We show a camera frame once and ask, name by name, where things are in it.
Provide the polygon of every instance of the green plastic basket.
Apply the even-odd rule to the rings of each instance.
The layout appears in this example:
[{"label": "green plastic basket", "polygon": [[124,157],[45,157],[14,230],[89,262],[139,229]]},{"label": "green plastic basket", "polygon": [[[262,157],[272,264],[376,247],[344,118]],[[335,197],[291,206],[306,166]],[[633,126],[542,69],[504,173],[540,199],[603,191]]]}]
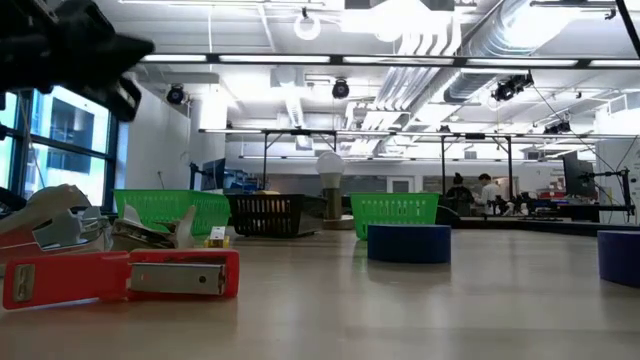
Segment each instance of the green plastic basket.
[{"label": "green plastic basket", "polygon": [[133,206],[145,226],[166,232],[155,222],[177,221],[184,217],[189,206],[196,206],[192,235],[205,235],[213,226],[227,226],[229,200],[224,195],[193,190],[114,190],[118,217],[122,218],[124,204]]},{"label": "green plastic basket", "polygon": [[356,234],[366,240],[369,224],[435,224],[439,196],[435,193],[352,193]]}]

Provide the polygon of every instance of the stapler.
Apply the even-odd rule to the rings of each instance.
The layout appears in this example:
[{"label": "stapler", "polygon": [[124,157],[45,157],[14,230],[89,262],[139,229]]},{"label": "stapler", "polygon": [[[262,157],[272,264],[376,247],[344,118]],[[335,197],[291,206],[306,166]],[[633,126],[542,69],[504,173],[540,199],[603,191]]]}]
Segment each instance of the stapler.
[{"label": "stapler", "polygon": [[232,249],[135,250],[58,255],[7,264],[7,310],[72,301],[213,300],[238,294]]}]

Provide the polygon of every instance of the window frame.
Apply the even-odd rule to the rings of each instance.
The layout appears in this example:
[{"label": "window frame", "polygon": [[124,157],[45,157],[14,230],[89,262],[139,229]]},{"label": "window frame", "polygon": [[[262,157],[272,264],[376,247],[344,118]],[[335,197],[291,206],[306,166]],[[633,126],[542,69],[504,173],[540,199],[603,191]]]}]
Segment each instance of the window frame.
[{"label": "window frame", "polygon": [[[16,109],[16,126],[14,129],[7,128],[7,137],[13,139],[13,151],[11,156],[11,166],[9,173],[9,190],[15,194],[24,195],[25,177],[27,171],[29,144],[26,141],[27,133],[25,125],[26,121],[30,124],[33,115],[33,90],[13,92],[18,96]],[[81,146],[69,144],[63,141],[53,140],[48,137],[30,134],[33,144],[41,144],[49,148],[68,151],[74,154],[86,155],[91,158],[103,159],[105,162],[103,199],[101,210],[103,212],[113,212],[113,188],[115,185],[116,175],[116,155],[118,149],[118,119],[109,112],[109,125],[107,127],[107,148],[106,152],[87,149]]]}]

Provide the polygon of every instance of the door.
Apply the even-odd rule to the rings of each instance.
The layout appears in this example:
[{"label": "door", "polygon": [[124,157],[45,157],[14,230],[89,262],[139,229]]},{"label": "door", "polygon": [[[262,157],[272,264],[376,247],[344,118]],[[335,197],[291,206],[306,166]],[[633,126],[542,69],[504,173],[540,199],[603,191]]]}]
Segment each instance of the door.
[{"label": "door", "polygon": [[390,176],[387,177],[387,192],[388,193],[407,193],[414,192],[414,178],[413,176]]}]

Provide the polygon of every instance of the ceiling spotlight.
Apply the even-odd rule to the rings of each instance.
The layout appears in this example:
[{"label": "ceiling spotlight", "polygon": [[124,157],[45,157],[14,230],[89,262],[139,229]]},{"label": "ceiling spotlight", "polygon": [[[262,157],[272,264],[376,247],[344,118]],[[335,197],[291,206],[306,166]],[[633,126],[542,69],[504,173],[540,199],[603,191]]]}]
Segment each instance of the ceiling spotlight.
[{"label": "ceiling spotlight", "polygon": [[331,91],[334,99],[344,99],[349,96],[349,85],[347,85],[347,80],[345,79],[337,79],[336,83],[333,85],[333,91]]},{"label": "ceiling spotlight", "polygon": [[183,84],[173,84],[167,92],[167,102],[173,105],[182,105],[187,102],[187,93]]},{"label": "ceiling spotlight", "polygon": [[531,85],[533,85],[531,72],[526,75],[513,75],[506,80],[498,81],[498,87],[491,92],[491,97],[496,101],[509,101]]}]

